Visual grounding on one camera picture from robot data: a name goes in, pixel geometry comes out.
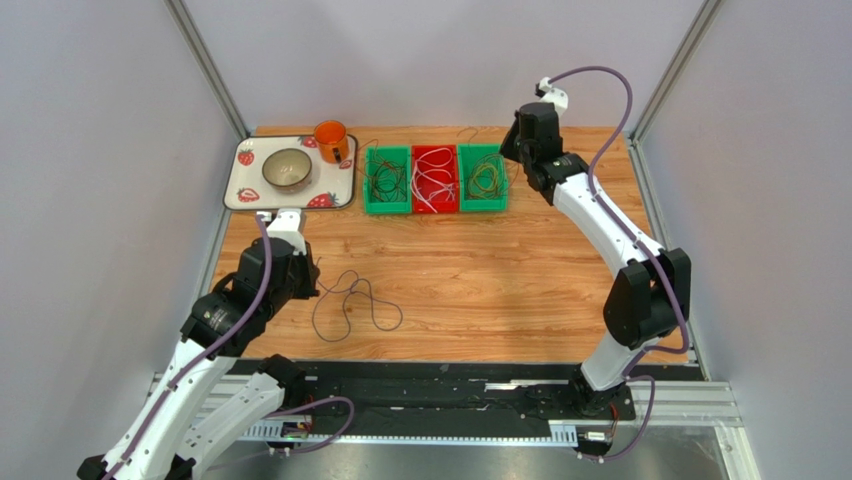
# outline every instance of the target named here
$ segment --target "green bin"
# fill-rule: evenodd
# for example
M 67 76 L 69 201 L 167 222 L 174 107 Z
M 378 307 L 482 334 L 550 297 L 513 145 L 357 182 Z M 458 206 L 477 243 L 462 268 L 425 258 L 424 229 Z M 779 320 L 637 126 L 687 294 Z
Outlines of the green bin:
M 497 154 L 500 151 L 500 145 L 496 143 L 458 145 L 456 148 L 458 150 L 459 187 L 461 191 L 459 210 L 462 212 L 502 212 L 506 210 L 509 204 L 509 180 L 506 177 L 503 157 Z M 496 188 L 493 173 L 480 173 L 478 179 L 471 178 L 480 160 L 482 163 L 493 165 L 496 168 L 496 180 L 498 182 Z
M 383 161 L 405 171 L 404 188 L 396 188 L 399 179 L 382 167 Z M 411 147 L 368 148 L 365 172 L 364 208 L 369 215 L 411 213 Z

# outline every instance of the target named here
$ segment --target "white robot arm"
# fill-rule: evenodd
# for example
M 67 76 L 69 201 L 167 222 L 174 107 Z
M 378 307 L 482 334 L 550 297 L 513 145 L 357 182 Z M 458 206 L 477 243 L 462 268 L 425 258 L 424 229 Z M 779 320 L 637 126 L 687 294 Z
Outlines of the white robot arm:
M 252 377 L 251 392 L 235 395 L 190 429 L 213 386 L 264 332 L 266 322 L 290 299 L 318 294 L 319 269 L 301 233 L 301 212 L 280 210 L 274 220 L 264 220 L 271 221 L 268 228 L 258 222 L 267 238 L 255 240 L 243 252 L 238 271 L 193 305 L 168 369 L 136 421 L 105 455 L 86 459 L 78 478 L 201 478 L 248 426 L 280 408 L 286 398 L 300 404 L 304 372 L 275 356 Z
M 571 382 L 575 411 L 594 416 L 626 388 L 627 372 L 647 349 L 679 326 L 678 314 L 688 317 L 691 263 L 683 250 L 667 251 L 642 232 L 597 179 L 589 182 L 589 165 L 562 150 L 559 116 L 567 107 L 567 95 L 547 77 L 536 85 L 536 94 L 539 102 L 515 112 L 500 153 L 522 164 L 529 185 L 580 228 L 615 278 L 603 312 L 607 333 Z M 664 286 L 671 286 L 674 295 Z

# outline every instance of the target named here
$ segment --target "orange mug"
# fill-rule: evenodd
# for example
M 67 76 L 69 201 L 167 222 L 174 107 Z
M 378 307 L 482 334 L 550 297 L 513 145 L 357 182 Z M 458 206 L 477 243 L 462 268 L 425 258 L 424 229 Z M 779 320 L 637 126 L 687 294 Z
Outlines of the orange mug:
M 349 139 L 342 123 L 335 120 L 320 123 L 314 129 L 314 138 L 326 162 L 340 163 L 349 156 Z

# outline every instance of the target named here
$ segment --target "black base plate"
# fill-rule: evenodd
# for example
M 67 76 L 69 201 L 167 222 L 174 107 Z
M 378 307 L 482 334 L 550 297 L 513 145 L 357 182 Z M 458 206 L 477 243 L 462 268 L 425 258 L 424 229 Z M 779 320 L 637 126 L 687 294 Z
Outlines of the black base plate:
M 250 374 L 259 361 L 240 360 L 231 374 Z M 550 436 L 548 420 L 580 417 L 565 402 L 566 380 L 576 364 L 493 364 L 297 361 L 306 370 L 314 398 L 348 397 L 355 403 L 350 435 L 540 438 Z M 666 380 L 703 380 L 688 366 L 640 366 Z M 536 380 L 513 390 L 485 390 L 486 383 Z M 619 418 L 633 420 L 629 389 L 613 402 Z M 348 412 L 340 404 L 314 411 L 314 433 L 334 433 Z M 595 419 L 612 420 L 609 410 Z

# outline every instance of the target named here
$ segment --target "cable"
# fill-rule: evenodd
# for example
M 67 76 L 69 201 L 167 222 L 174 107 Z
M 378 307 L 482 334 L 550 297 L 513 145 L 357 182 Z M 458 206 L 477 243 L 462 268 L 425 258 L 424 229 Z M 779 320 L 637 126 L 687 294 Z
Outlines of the cable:
M 642 420 L 642 426 L 639 428 L 639 433 L 636 435 L 636 438 L 634 438 L 633 441 L 631 441 L 630 444 L 624 450 L 615 455 L 610 455 L 607 457 L 593 457 L 590 455 L 580 454 L 580 458 L 586 458 L 587 460 L 594 460 L 599 463 L 604 463 L 605 461 L 618 460 L 619 458 L 622 458 L 628 453 L 630 453 L 630 451 L 633 450 L 633 448 L 639 442 L 639 439 L 642 438 L 642 435 L 645 433 L 645 427 L 648 425 L 648 421 L 651 419 L 651 410 L 654 406 L 654 394 L 656 392 L 656 383 L 654 381 L 654 378 L 650 375 L 642 375 L 639 377 L 630 378 L 630 371 L 649 351 L 659 351 L 673 354 L 685 353 L 689 349 L 689 332 L 686 329 L 686 319 L 683 317 L 683 311 L 680 308 L 680 302 L 677 299 L 677 295 L 675 295 L 674 293 L 674 289 L 672 288 L 671 282 L 669 282 L 669 278 L 666 275 L 665 269 L 663 269 L 663 266 L 660 264 L 659 260 L 657 260 L 657 257 L 654 252 L 652 252 L 651 249 L 648 248 L 648 246 L 645 245 L 645 243 L 641 239 L 639 239 L 639 237 L 636 235 L 636 232 L 630 229 L 627 224 L 625 224 L 624 221 L 622 221 L 621 218 L 615 213 L 613 207 L 609 205 L 609 203 L 604 199 L 604 197 L 600 195 L 600 192 L 598 191 L 598 188 L 595 185 L 595 168 L 597 167 L 598 162 L 600 162 L 604 152 L 609 149 L 613 142 L 615 142 L 615 140 L 618 138 L 618 135 L 622 132 L 622 130 L 624 130 L 624 126 L 627 124 L 627 119 L 630 117 L 630 111 L 633 109 L 633 89 L 630 87 L 630 82 L 628 82 L 627 78 L 617 70 L 599 65 L 575 68 L 573 70 L 560 73 L 559 75 L 552 77 L 550 79 L 550 82 L 554 83 L 558 80 L 570 77 L 572 75 L 576 75 L 578 73 L 592 71 L 604 72 L 613 75 L 621 81 L 621 83 L 624 85 L 625 91 L 627 92 L 627 105 L 624 108 L 624 115 L 621 117 L 621 121 L 618 123 L 618 126 L 615 127 L 615 131 L 613 131 L 612 135 L 610 135 L 607 141 L 604 142 L 603 146 L 600 148 L 600 150 L 598 150 L 598 153 L 595 154 L 594 158 L 592 159 L 592 162 L 589 164 L 588 182 L 589 192 L 592 194 L 592 201 L 597 201 L 598 203 L 600 203 L 601 208 L 606 212 L 606 214 L 612 219 L 613 222 L 615 222 L 616 225 L 618 225 L 621 231 L 624 232 L 625 235 L 627 235 L 627 238 L 629 238 L 630 241 L 632 241 L 633 244 L 638 247 L 639 250 L 641 250 L 642 253 L 645 254 L 645 256 L 648 257 L 648 260 L 650 260 L 651 265 L 654 266 L 654 270 L 657 272 L 657 276 L 659 277 L 660 282 L 663 284 L 663 289 L 666 291 L 666 295 L 669 299 L 669 303 L 672 306 L 672 310 L 674 310 L 675 318 L 677 319 L 677 324 L 680 328 L 681 339 L 683 340 L 683 345 L 680 348 L 669 348 L 652 345 L 646 349 L 643 349 L 636 355 L 636 357 L 633 358 L 633 360 L 630 361 L 630 363 L 627 364 L 627 367 L 625 367 L 625 369 L 622 371 L 621 374 L 626 378 L 626 382 L 633 382 L 643 379 L 650 381 L 651 396 L 648 399 L 648 407 L 645 411 L 645 418 Z
M 321 258 L 317 259 L 317 266 L 319 266 L 320 260 L 321 260 Z M 347 274 L 350 274 L 350 273 L 355 275 L 355 280 L 349 285 L 348 288 L 336 290 L 336 288 L 340 285 L 340 282 L 343 281 L 343 277 L 345 277 Z M 356 290 L 356 288 L 358 288 L 358 285 L 362 282 L 367 285 L 367 292 L 368 293 L 364 293 L 364 292 Z M 403 313 L 402 313 L 402 307 L 400 307 L 396 303 L 393 303 L 393 302 L 390 302 L 390 301 L 387 301 L 387 300 L 379 300 L 379 299 L 375 298 L 373 296 L 373 284 L 370 283 L 370 281 L 367 280 L 366 278 L 361 278 L 361 276 L 358 275 L 358 272 L 356 272 L 355 270 L 346 270 L 345 272 L 341 273 L 340 276 L 337 278 L 337 283 L 335 283 L 331 288 L 326 287 L 319 280 L 317 280 L 317 284 L 323 290 L 325 290 L 325 293 L 319 298 L 319 300 L 317 300 L 317 303 L 314 305 L 314 310 L 313 310 L 313 312 L 311 312 L 311 325 L 314 327 L 314 332 L 316 332 L 317 336 L 325 342 L 328 342 L 328 343 L 342 342 L 343 340 L 346 340 L 347 337 L 349 337 L 350 333 L 352 333 L 352 322 L 349 320 L 349 312 L 346 310 L 346 302 L 349 301 L 349 299 L 353 295 L 363 295 L 363 296 L 370 299 L 370 318 L 373 321 L 373 325 L 375 325 L 377 329 L 379 329 L 383 332 L 392 332 L 392 331 L 394 331 L 397 328 L 402 326 L 402 321 L 404 319 L 404 316 L 403 316 Z M 323 334 L 320 333 L 319 328 L 317 328 L 317 310 L 319 309 L 320 303 L 322 303 L 322 301 L 325 300 L 325 297 L 327 297 L 328 295 L 330 295 L 330 294 L 336 295 L 336 294 L 344 294 L 344 293 L 346 294 L 346 296 L 343 297 L 342 309 L 343 309 L 343 319 L 346 322 L 346 333 L 340 338 L 336 338 L 336 339 L 326 338 Z M 392 326 L 390 328 L 384 328 L 384 327 L 380 326 L 378 324 L 378 322 L 376 322 L 376 307 L 375 307 L 376 302 L 384 303 L 385 305 L 390 305 L 390 306 L 396 308 L 397 311 L 399 311 L 399 321 L 394 326 Z
M 466 142 L 469 152 L 471 142 L 477 135 L 479 135 L 479 129 L 476 127 L 467 127 L 459 131 L 459 133 L 456 134 L 456 137 L 468 130 L 474 131 L 473 135 L 471 135 Z M 505 162 L 505 158 L 503 158 L 499 152 L 485 154 L 476 161 L 470 170 L 470 176 L 468 176 L 467 180 L 465 180 L 465 199 L 497 200 L 509 194 L 509 189 L 515 184 L 515 180 L 518 178 L 518 173 L 521 171 L 521 164 L 518 162 L 512 162 L 515 164 L 515 174 L 512 176 L 512 180 L 507 182 L 508 178 L 505 173 L 502 177 L 500 176 L 500 169 L 497 167 L 497 165 L 499 165 L 498 162 Z M 481 180 L 483 178 L 489 181 L 489 186 L 486 187 L 485 185 L 482 185 Z
M 429 162 L 423 160 L 427 156 L 438 153 L 438 152 L 447 152 L 447 153 L 450 154 L 450 156 L 447 158 L 446 162 L 441 163 L 441 164 L 434 164 L 434 163 L 429 163 Z M 431 203 L 432 200 L 435 199 L 435 197 L 437 197 L 438 195 L 440 195 L 442 193 L 446 193 L 447 199 L 443 200 L 443 201 L 452 201 L 452 200 L 455 199 L 455 195 L 456 195 L 455 184 L 453 183 L 453 174 L 451 172 L 451 169 L 452 169 L 451 164 L 452 164 L 454 158 L 455 158 L 455 155 L 453 154 L 453 151 L 451 149 L 447 148 L 447 147 L 443 147 L 443 148 L 437 148 L 435 150 L 430 150 L 430 151 L 424 153 L 423 155 L 421 155 L 420 157 L 418 157 L 417 159 L 415 159 L 414 162 L 413 162 L 413 168 L 412 168 L 412 171 L 411 171 L 411 194 L 414 196 L 414 198 L 420 200 L 421 203 L 426 204 L 426 206 L 429 207 L 429 209 L 432 210 L 432 212 L 434 212 L 434 213 L 438 213 L 438 210 Z M 426 164 L 426 166 L 431 167 L 431 168 L 429 170 L 421 170 L 420 169 L 421 163 Z M 432 172 L 446 175 L 447 177 L 449 177 L 449 181 L 445 183 L 445 182 L 441 182 L 441 181 L 439 181 L 435 178 L 430 177 L 428 174 L 432 173 Z M 423 189 L 425 187 L 419 185 L 419 183 L 418 183 L 419 179 L 426 179 L 426 180 L 429 180 L 430 182 L 436 184 L 439 187 L 438 190 L 433 191 L 429 195 L 429 198 L 427 199 L 426 197 L 423 196 L 423 193 L 421 192 L 421 189 Z
M 349 428 L 349 425 L 352 424 L 352 420 L 355 418 L 355 404 L 352 403 L 352 400 L 350 400 L 346 397 L 323 398 L 322 400 L 317 400 L 316 402 L 311 402 L 311 403 L 302 405 L 301 407 L 293 408 L 291 410 L 273 412 L 273 413 L 270 413 L 269 415 L 267 415 L 265 417 L 265 418 L 275 418 L 275 417 L 283 417 L 283 416 L 286 416 L 286 415 L 295 415 L 297 413 L 304 412 L 305 410 L 311 410 L 313 408 L 320 407 L 322 405 L 326 405 L 326 404 L 329 404 L 329 403 L 338 403 L 338 402 L 339 403 L 345 403 L 346 405 L 349 406 L 349 416 L 346 418 L 346 422 L 343 424 L 343 426 L 340 427 L 339 430 L 334 432 L 332 435 L 330 435 L 325 440 L 323 440 L 319 443 L 316 443 L 314 445 L 311 445 L 310 447 L 305 447 L 305 448 L 283 449 L 283 450 L 282 449 L 271 449 L 270 448 L 268 450 L 262 450 L 260 452 L 251 453 L 251 454 L 246 455 L 244 457 L 240 457 L 236 460 L 231 460 L 231 461 L 226 462 L 226 463 L 220 463 L 219 465 L 214 465 L 214 466 L 208 468 L 207 471 L 209 472 L 209 471 L 213 471 L 213 470 L 221 470 L 223 468 L 231 467 L 231 466 L 233 466 L 237 463 L 242 463 L 242 462 L 245 462 L 247 460 L 251 460 L 253 458 L 262 457 L 264 455 L 271 455 L 273 452 L 277 452 L 279 454 L 284 454 L 284 455 L 295 454 L 295 453 L 311 453 L 311 452 L 315 452 L 315 451 L 317 451 L 321 448 L 325 448 L 325 447 L 329 446 L 332 442 L 334 442 L 335 440 L 337 440 L 338 438 L 340 438 L 343 435 L 343 432 L 345 432 Z
M 609 408 L 612 410 L 612 425 L 609 427 L 609 435 L 611 439 L 615 440 L 615 431 L 618 429 L 618 409 L 612 402 L 609 403 Z
M 193 367 L 198 365 L 204 358 L 216 353 L 222 345 L 225 344 L 228 340 L 231 339 L 237 332 L 242 329 L 242 327 L 248 322 L 248 320 L 254 315 L 255 310 L 260 305 L 260 302 L 263 300 L 263 295 L 266 293 L 266 287 L 269 285 L 269 277 L 272 275 L 272 247 L 269 240 L 269 234 L 266 232 L 266 225 L 263 223 L 263 217 L 257 215 L 255 217 L 255 222 L 257 223 L 257 228 L 260 229 L 261 238 L 263 239 L 263 252 L 264 252 L 264 265 L 263 265 L 263 278 L 260 281 L 260 288 L 257 290 L 257 295 L 255 295 L 254 300 L 249 305 L 249 308 L 246 309 L 243 316 L 235 323 L 224 335 L 219 337 L 218 340 L 213 342 L 212 345 L 207 347 L 203 352 L 199 353 L 195 358 L 189 361 L 183 368 L 181 368 L 178 373 L 174 376 L 174 378 L 166 385 L 166 388 L 154 402 L 154 405 L 151 407 L 151 410 L 148 411 L 148 414 L 145 415 L 145 419 L 142 420 L 142 423 L 139 425 L 139 428 L 136 430 L 136 433 L 133 435 L 133 438 L 128 443 L 127 448 L 124 450 L 124 453 L 121 454 L 119 460 L 113 465 L 113 467 L 107 472 L 107 474 L 101 480 L 114 480 L 115 474 L 121 470 L 121 467 L 127 462 L 133 452 L 136 451 L 136 447 L 139 445 L 139 442 L 142 441 L 142 437 L 145 435 L 145 432 L 148 431 L 148 428 L 153 423 L 154 418 L 156 418 L 157 413 L 163 407 L 163 404 L 168 398 L 169 394 L 171 394 L 176 388 L 177 384 L 192 370 Z
M 373 155 L 373 175 L 368 175 L 365 170 L 358 169 L 364 177 L 369 181 L 370 194 L 374 200 L 378 202 L 405 202 L 408 200 L 408 187 L 406 185 L 405 166 L 396 165 L 385 159 L 379 153 L 379 140 L 374 138 L 369 142 L 361 145 L 359 151 L 367 145 L 375 142 Z M 355 152 L 355 158 L 358 158 L 358 152 Z
M 642 425 L 639 426 L 639 432 L 636 433 L 636 436 L 633 438 L 633 440 L 630 441 L 630 444 L 624 447 L 624 449 L 622 449 L 620 452 L 613 455 L 607 455 L 604 457 L 598 455 L 589 455 L 586 453 L 578 453 L 577 458 L 583 460 L 591 460 L 597 463 L 611 462 L 626 457 L 628 454 L 630 454 L 631 451 L 633 451 L 634 448 L 636 448 L 636 445 L 639 444 L 639 440 L 642 438 L 642 435 L 645 434 L 645 428 L 648 426 L 648 421 L 651 419 L 651 409 L 654 406 L 654 396 L 657 393 L 656 381 L 654 380 L 654 377 L 650 375 L 640 375 L 638 377 L 629 378 L 626 381 L 630 383 L 638 382 L 640 380 L 646 380 L 648 382 L 651 382 L 651 394 L 648 397 L 648 406 L 645 410 L 645 418 L 642 419 Z

